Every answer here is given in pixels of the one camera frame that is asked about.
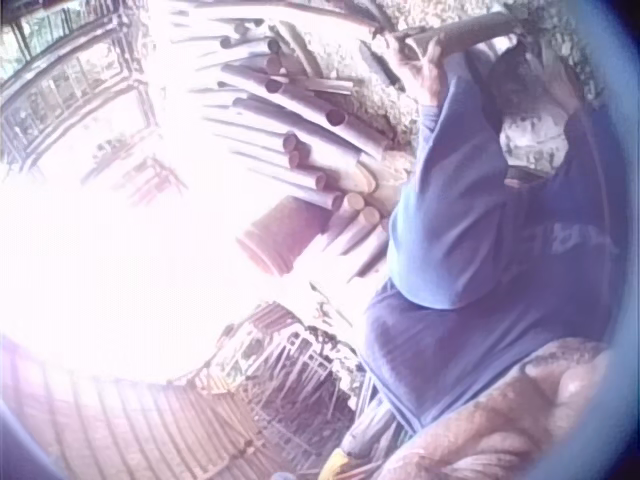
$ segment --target bamboo tube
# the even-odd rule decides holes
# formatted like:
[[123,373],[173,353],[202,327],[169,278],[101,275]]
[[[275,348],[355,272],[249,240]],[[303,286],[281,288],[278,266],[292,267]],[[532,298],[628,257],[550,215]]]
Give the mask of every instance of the bamboo tube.
[[231,39],[227,36],[194,36],[180,37],[171,41],[173,48],[178,49],[180,53],[196,53],[199,55],[210,54],[212,51],[227,48],[231,45]]
[[197,95],[202,105],[212,107],[229,107],[236,98],[247,98],[250,95],[240,88],[200,88],[189,90],[188,93]]
[[282,62],[276,54],[253,55],[243,60],[233,62],[233,64],[241,65],[258,73],[266,73],[268,75],[277,75],[282,70]]
[[286,197],[236,239],[263,272],[283,276],[324,228],[328,212],[298,198]]
[[224,65],[220,69],[223,81],[282,105],[305,119],[321,125],[348,142],[380,159],[389,139],[358,118],[291,85],[257,74],[243,67]]
[[313,188],[285,182],[257,172],[250,171],[250,173],[256,175],[265,183],[265,185],[268,185],[270,188],[282,193],[283,195],[299,198],[300,200],[304,200],[305,202],[312,203],[327,210],[336,211],[340,207],[340,203],[342,201],[342,194],[340,192],[314,190]]
[[240,38],[247,34],[249,29],[242,22],[229,22],[223,20],[211,20],[197,15],[173,16],[171,22],[172,31],[185,30],[209,35],[224,35],[232,38]]
[[310,163],[314,165],[354,166],[360,151],[349,142],[322,127],[306,121],[299,115],[281,110],[275,105],[265,105],[253,99],[234,100],[232,107],[265,122],[264,125],[278,132],[294,132],[301,141],[311,147]]
[[405,42],[416,51],[418,57],[422,58],[427,52],[429,42],[440,35],[442,54],[447,56],[463,52],[493,38],[514,33],[517,26],[518,21],[512,15],[506,12],[492,12],[433,28],[409,37]]
[[389,225],[386,220],[383,220],[362,243],[344,257],[342,268],[346,282],[350,282],[362,273],[384,251],[388,242]]
[[246,169],[253,172],[314,190],[322,190],[327,181],[326,175],[318,170],[284,168],[239,152],[231,153],[231,157]]
[[283,153],[232,138],[221,138],[221,141],[231,152],[244,153],[281,167],[295,168],[300,163],[300,154],[295,150],[290,153]]
[[365,207],[344,229],[342,234],[325,250],[330,255],[343,255],[365,238],[380,222],[380,213],[373,207]]
[[271,37],[265,37],[260,40],[240,43],[228,48],[222,45],[221,50],[200,57],[202,61],[207,62],[207,65],[200,67],[198,70],[210,69],[211,67],[223,63],[244,60],[255,55],[277,54],[279,51],[280,44],[276,39]]
[[312,90],[314,92],[338,93],[340,95],[351,95],[353,92],[353,82],[349,80],[333,80],[328,78],[311,77],[286,77],[272,74],[271,78],[282,83],[289,83],[298,88]]
[[295,25],[289,22],[277,22],[276,27],[280,35],[284,37],[289,45],[291,45],[291,48],[293,48],[293,51],[296,52],[296,58],[298,58],[304,66],[307,75],[309,77],[322,78],[322,68],[318,60],[307,47],[307,42],[304,40],[304,37],[300,35]]
[[239,123],[206,119],[211,124],[213,134],[235,140],[249,140],[254,145],[291,152],[299,143],[294,133],[278,133],[269,130],[247,127]]
[[289,75],[295,75],[297,77],[304,77],[307,75],[307,70],[295,55],[289,55],[285,52],[280,52],[280,61],[282,62],[282,68]]
[[319,237],[319,249],[324,251],[345,228],[358,216],[364,208],[364,199],[357,193],[349,193],[344,197],[340,210],[333,214],[327,230]]
[[344,13],[290,2],[217,1],[195,6],[202,16],[220,18],[269,18],[306,27],[353,36],[370,42],[380,30],[376,23]]

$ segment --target man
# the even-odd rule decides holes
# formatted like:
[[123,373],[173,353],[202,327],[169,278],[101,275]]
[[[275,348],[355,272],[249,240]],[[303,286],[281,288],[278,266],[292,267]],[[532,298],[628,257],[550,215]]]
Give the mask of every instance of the man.
[[604,110],[584,105],[562,63],[546,86],[569,119],[550,179],[504,183],[507,162],[463,55],[435,39],[390,62],[421,105],[414,177],[390,220],[390,279],[359,353],[412,433],[467,404],[553,340],[606,338],[624,264],[621,153]]

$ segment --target wooden structure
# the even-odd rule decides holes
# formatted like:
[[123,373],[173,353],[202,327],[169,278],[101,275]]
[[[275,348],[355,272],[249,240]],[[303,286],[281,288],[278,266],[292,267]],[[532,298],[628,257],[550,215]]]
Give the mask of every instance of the wooden structure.
[[6,176],[100,184],[133,205],[186,188],[154,147],[159,128],[144,66],[153,46],[146,1],[54,3],[43,9],[39,2],[7,2],[3,11]]
[[7,407],[68,478],[263,480],[286,469],[222,382],[85,377],[6,337],[0,365]]

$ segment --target hand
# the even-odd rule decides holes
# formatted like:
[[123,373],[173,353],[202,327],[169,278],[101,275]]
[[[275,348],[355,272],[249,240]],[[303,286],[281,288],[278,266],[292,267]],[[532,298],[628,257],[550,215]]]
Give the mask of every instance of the hand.
[[442,68],[442,39],[429,43],[421,60],[411,61],[402,53],[400,42],[391,34],[385,35],[389,66],[402,80],[407,93],[424,106],[439,107],[447,93],[447,77]]

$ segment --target bamboo pole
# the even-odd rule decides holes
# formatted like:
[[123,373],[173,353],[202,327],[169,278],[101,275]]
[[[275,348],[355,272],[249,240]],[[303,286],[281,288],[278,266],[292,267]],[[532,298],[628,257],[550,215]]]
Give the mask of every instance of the bamboo pole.
[[430,29],[407,38],[405,42],[422,58],[431,40],[440,36],[442,54],[447,56],[463,52],[493,38],[514,33],[517,27],[518,21],[512,15],[506,12],[492,12]]
[[344,197],[340,210],[333,214],[329,220],[326,231],[319,237],[319,249],[324,251],[336,238],[344,232],[345,228],[358,216],[365,207],[364,199],[357,193],[349,193]]
[[343,255],[365,238],[380,222],[380,212],[365,207],[338,238],[325,250],[330,255]]
[[267,98],[298,113],[305,119],[339,135],[376,159],[382,157],[390,143],[388,138],[353,115],[292,85],[235,65],[222,66],[220,78],[231,85]]
[[232,107],[258,119],[274,131],[294,132],[310,146],[309,162],[313,165],[355,167],[358,163],[361,152],[349,142],[275,104],[238,98]]
[[309,30],[324,30],[370,42],[381,30],[365,19],[322,8],[290,2],[218,1],[194,7],[209,19],[268,18],[285,21]]
[[231,153],[230,156],[248,170],[314,190],[322,190],[327,181],[326,175],[318,170],[284,168],[239,152]]

